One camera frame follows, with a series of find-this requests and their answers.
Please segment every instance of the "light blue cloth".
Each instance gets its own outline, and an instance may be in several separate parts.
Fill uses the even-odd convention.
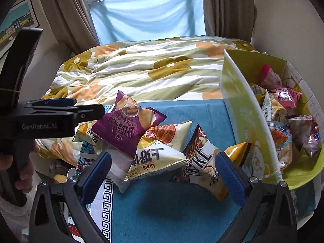
[[[167,114],[162,124],[192,119],[220,150],[234,145],[234,135],[222,99],[141,103]],[[114,243],[215,243],[233,221],[239,206],[230,196],[223,202],[195,184],[172,183],[173,172],[134,180],[124,194],[114,189]],[[249,238],[254,234],[252,229]]]
[[[102,0],[89,4],[100,44],[205,35],[203,0]]]

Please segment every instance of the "brand logo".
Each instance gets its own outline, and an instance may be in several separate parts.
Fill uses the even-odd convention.
[[[52,124],[32,124],[32,125],[22,125],[23,130],[40,130],[40,129],[57,129],[56,123]]]

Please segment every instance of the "hand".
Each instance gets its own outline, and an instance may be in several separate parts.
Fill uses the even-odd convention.
[[[39,152],[39,147],[35,143],[32,152]],[[0,170],[7,170],[12,164],[12,155],[0,156]],[[34,166],[31,159],[25,168],[20,172],[20,180],[16,181],[16,188],[22,190],[24,194],[29,193],[33,189]]]

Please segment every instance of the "white fuzzy fabric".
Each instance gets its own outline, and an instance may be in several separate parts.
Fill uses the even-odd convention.
[[[26,237],[22,237],[22,230],[29,226],[30,212],[33,199],[30,194],[26,194],[27,203],[23,207],[15,206],[0,197],[0,212],[11,228],[12,232],[21,242],[27,242]]]

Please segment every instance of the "picture frame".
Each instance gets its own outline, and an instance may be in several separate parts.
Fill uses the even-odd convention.
[[[0,26],[0,59],[10,49],[22,27],[39,27],[31,0],[15,4]]]

